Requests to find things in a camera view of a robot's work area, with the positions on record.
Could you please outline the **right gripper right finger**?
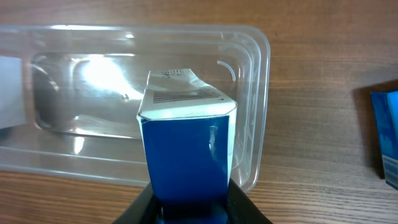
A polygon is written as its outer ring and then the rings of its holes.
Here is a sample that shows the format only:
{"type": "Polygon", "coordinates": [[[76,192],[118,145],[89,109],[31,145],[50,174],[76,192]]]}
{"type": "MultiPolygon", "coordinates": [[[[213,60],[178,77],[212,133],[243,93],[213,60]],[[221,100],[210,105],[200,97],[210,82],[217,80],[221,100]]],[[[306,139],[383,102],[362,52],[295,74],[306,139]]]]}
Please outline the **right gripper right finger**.
{"type": "Polygon", "coordinates": [[[233,179],[228,185],[227,224],[272,224],[233,179]]]}

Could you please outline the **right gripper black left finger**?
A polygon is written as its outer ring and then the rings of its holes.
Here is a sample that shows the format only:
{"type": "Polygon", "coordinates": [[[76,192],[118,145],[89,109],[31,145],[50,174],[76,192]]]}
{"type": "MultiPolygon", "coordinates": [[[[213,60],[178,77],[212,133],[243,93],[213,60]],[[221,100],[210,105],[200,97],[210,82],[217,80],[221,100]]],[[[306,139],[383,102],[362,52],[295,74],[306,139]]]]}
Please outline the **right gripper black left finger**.
{"type": "Polygon", "coordinates": [[[149,183],[112,224],[156,224],[158,212],[159,201],[149,183]]]}

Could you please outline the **white box with blue panel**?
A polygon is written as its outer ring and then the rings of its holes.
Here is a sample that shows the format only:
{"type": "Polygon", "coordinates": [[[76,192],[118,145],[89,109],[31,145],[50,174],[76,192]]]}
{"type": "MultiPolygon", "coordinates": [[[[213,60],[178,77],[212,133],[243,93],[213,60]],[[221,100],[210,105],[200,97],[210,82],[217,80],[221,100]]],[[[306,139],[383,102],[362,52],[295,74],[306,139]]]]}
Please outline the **white box with blue panel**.
{"type": "Polygon", "coordinates": [[[159,223],[226,223],[236,102],[192,70],[150,71],[137,120],[159,223]]]}

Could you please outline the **clear plastic container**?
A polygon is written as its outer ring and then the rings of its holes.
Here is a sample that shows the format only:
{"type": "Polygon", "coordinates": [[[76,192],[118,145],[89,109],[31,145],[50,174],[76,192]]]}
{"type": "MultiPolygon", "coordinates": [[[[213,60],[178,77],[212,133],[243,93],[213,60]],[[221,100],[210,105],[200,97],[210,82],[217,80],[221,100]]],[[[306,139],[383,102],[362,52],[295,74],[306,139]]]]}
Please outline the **clear plastic container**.
{"type": "Polygon", "coordinates": [[[238,104],[231,176],[258,180],[271,48],[250,26],[1,26],[1,169],[145,186],[136,114],[151,70],[238,104]]]}

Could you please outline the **blue Vicks lozenge box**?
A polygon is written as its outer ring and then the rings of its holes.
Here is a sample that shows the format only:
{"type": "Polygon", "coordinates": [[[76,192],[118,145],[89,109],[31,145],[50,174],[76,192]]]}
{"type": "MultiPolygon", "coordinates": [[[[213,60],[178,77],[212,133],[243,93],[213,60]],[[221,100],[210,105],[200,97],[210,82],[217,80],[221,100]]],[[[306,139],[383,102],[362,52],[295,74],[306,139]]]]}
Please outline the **blue Vicks lozenge box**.
{"type": "Polygon", "coordinates": [[[397,91],[372,92],[386,184],[397,189],[397,91]]]}

